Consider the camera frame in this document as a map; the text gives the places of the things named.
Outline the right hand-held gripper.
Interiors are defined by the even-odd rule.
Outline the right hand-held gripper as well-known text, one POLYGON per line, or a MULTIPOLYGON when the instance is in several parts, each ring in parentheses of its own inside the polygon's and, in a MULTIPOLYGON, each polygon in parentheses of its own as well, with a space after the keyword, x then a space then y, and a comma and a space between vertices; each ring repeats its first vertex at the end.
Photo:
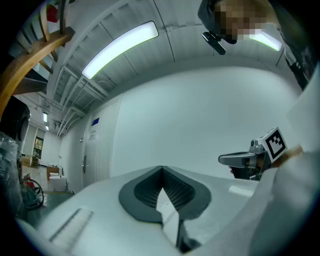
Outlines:
POLYGON ((250 142, 247 152, 223 154, 218 157, 218 162, 229 166, 230 173, 236 179, 259 180, 263 173, 272 167, 288 147, 279 127, 271 128, 265 134, 250 142), (255 159, 263 158, 263 166, 260 171, 248 167, 255 167, 255 159))

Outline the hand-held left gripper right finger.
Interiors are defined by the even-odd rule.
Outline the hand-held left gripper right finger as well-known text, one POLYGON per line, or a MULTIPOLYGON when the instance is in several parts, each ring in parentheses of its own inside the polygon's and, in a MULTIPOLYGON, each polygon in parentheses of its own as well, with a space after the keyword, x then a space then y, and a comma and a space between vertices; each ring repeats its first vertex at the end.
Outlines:
POLYGON ((166 225, 174 231, 174 245, 187 253, 217 235, 245 206, 256 183, 162 168, 163 190, 176 211, 177 220, 166 225))

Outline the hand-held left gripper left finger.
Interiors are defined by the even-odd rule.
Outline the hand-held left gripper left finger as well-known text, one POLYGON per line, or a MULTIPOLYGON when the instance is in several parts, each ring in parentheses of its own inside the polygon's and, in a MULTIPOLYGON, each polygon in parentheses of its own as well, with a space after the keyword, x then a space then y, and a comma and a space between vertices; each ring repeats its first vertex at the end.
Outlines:
POLYGON ((37 228, 17 224, 44 256, 178 256, 157 223, 137 221, 119 202, 124 184, 151 167, 95 182, 50 212, 37 228))

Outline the person's right hand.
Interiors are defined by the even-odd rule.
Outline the person's right hand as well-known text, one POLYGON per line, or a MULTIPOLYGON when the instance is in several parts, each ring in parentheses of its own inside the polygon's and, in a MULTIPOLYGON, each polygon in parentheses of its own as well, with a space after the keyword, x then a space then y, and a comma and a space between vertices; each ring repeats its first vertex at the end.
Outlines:
POLYGON ((263 166, 263 163, 264 163, 264 159, 262 157, 257 157, 255 159, 247 158, 245 165, 246 165, 246 167, 248 167, 250 169, 254 169, 257 172, 259 172, 263 166))

